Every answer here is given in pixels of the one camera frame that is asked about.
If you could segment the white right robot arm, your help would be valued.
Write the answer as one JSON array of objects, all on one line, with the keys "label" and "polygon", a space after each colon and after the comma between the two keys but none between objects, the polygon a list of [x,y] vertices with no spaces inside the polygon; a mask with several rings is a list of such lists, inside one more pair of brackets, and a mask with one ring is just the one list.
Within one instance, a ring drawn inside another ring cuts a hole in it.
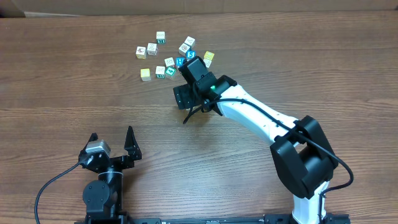
[{"label": "white right robot arm", "polygon": [[179,109],[215,111],[239,122],[271,150],[277,175],[294,196],[294,223],[327,223],[324,191],[338,161],[318,121],[284,115],[252,97],[227,76],[173,89]]}]

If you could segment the yellow G block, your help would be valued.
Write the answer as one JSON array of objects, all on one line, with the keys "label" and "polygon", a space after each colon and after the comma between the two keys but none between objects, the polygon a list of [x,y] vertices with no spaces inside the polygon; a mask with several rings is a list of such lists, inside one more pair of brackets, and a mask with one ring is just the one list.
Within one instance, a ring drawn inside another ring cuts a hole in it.
[{"label": "yellow G block", "polygon": [[215,54],[213,52],[206,51],[204,54],[204,59],[213,60]]}]

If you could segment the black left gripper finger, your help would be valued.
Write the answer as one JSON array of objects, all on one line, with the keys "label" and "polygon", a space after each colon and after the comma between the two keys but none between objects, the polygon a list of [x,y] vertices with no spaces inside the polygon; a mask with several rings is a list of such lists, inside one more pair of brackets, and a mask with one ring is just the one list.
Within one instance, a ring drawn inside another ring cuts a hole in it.
[{"label": "black left gripper finger", "polygon": [[124,149],[128,152],[130,156],[139,155],[139,146],[135,139],[134,130],[132,126],[128,126],[126,140],[124,143]]},{"label": "black left gripper finger", "polygon": [[98,140],[98,135],[96,133],[92,133],[88,142],[93,142]]}]

